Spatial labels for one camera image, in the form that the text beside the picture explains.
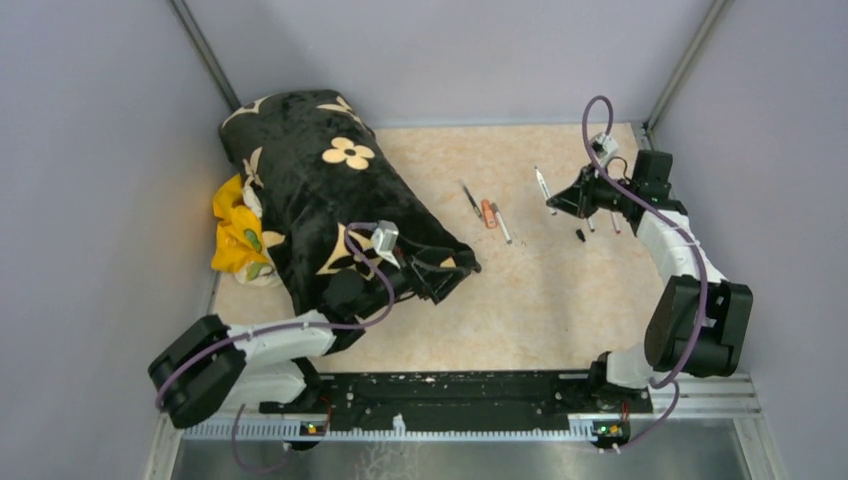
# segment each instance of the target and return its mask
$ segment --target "yellow bag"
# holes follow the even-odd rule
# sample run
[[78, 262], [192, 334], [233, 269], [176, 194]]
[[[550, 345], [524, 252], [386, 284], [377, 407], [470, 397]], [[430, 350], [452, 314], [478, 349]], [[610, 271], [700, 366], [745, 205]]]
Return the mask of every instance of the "yellow bag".
[[212, 268], [234, 274], [240, 283], [280, 285], [282, 282], [268, 256], [268, 247], [283, 243], [285, 237], [276, 232], [262, 231], [259, 217], [244, 204], [238, 175], [215, 192], [212, 212], [220, 219], [215, 232]]

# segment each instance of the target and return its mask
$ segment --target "beige flower print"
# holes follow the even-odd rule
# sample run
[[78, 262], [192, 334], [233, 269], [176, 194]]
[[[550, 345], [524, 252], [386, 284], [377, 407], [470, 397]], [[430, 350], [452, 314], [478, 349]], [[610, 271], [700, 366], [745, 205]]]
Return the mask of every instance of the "beige flower print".
[[271, 258], [271, 255], [268, 254], [268, 249], [271, 247], [276, 247], [277, 245], [282, 245], [283, 242], [286, 241], [286, 236], [282, 233], [272, 232], [271, 230], [265, 230], [262, 232], [262, 255], [265, 255], [265, 258]]
[[324, 105], [318, 105], [318, 108], [321, 108], [323, 110], [332, 110], [334, 112], [346, 113], [346, 114], [350, 115], [350, 117], [356, 123], [361, 125], [362, 128], [364, 128], [365, 130], [368, 130], [368, 127], [366, 127], [365, 124], [362, 123], [362, 119], [359, 118], [359, 115], [357, 115], [356, 112], [353, 111], [353, 108], [351, 108], [351, 106], [345, 101], [344, 98], [342, 98], [341, 96], [338, 96], [338, 97], [336, 97], [336, 101], [338, 102], [338, 104], [326, 103]]
[[250, 154], [250, 160], [248, 161], [246, 158], [242, 159], [244, 163], [244, 173], [247, 175], [247, 180], [245, 180], [245, 186], [255, 183], [262, 188], [265, 188], [265, 184], [262, 183], [262, 180], [259, 178], [259, 156], [262, 155], [262, 147], [257, 148]]
[[[371, 270], [371, 267], [366, 265], [361, 258], [354, 255], [353, 252], [348, 249], [347, 244], [344, 241], [345, 227], [340, 223], [337, 224], [337, 226], [336, 245], [333, 247], [333, 251], [330, 252], [330, 256], [327, 257], [327, 261], [324, 262], [324, 265], [321, 266], [315, 274], [332, 275], [343, 269], [350, 269], [359, 273], [359, 275], [366, 280], [370, 280], [374, 276], [374, 272]], [[351, 230], [350, 241], [356, 245], [356, 248], [358, 248], [363, 255], [365, 255], [365, 258], [371, 261], [371, 264], [379, 265], [383, 260], [380, 255], [374, 251], [374, 245], [371, 243], [371, 239], [365, 235]]]
[[336, 137], [330, 144], [333, 148], [324, 150], [321, 158], [327, 163], [347, 163], [354, 170], [368, 168], [368, 160], [374, 158], [374, 151], [365, 145], [356, 145], [345, 137]]
[[221, 128], [226, 127], [227, 123], [229, 123], [230, 120], [236, 118], [239, 115], [242, 115], [242, 114], [245, 114], [245, 113], [254, 113], [254, 114], [259, 113], [259, 105], [262, 105], [262, 102], [264, 102], [267, 99], [268, 99], [268, 97], [262, 97], [259, 100], [254, 100], [254, 101], [248, 103], [247, 105], [242, 106], [241, 108], [239, 108], [238, 110], [233, 112], [232, 115], [227, 117], [226, 120], [224, 120], [224, 123], [221, 124]]

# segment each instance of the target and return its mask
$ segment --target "yellow cloth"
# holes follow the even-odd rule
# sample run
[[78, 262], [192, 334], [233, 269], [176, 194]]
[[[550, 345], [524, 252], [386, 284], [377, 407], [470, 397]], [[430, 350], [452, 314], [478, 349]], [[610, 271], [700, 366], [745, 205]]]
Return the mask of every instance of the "yellow cloth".
[[267, 250], [262, 242], [262, 223], [244, 205], [241, 189], [241, 179], [236, 175], [212, 198], [212, 212], [220, 219], [215, 232], [217, 245], [212, 268], [238, 273], [255, 264], [255, 273], [247, 273], [246, 278], [250, 281], [265, 267], [273, 270], [273, 264], [264, 254]]

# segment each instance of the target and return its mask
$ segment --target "orange marker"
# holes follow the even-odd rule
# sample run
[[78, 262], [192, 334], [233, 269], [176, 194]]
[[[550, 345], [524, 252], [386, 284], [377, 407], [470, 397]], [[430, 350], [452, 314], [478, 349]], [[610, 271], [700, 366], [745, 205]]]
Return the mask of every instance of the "orange marker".
[[481, 206], [483, 207], [483, 222], [486, 224], [486, 228], [498, 228], [498, 219], [495, 218], [492, 204], [488, 200], [483, 200]]

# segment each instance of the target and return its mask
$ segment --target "black marker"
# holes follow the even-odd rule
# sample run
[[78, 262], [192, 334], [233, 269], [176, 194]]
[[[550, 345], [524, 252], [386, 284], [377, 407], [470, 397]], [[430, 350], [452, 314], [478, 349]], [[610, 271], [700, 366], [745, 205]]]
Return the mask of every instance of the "black marker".
[[465, 196], [468, 197], [468, 201], [471, 202], [471, 207], [474, 208], [474, 213], [477, 214], [477, 218], [483, 220], [483, 212], [480, 211], [480, 207], [477, 206], [477, 202], [474, 201], [474, 197], [471, 196], [471, 192], [468, 191], [468, 187], [465, 186], [465, 182], [460, 180], [459, 184], [462, 185], [462, 189], [465, 191]]

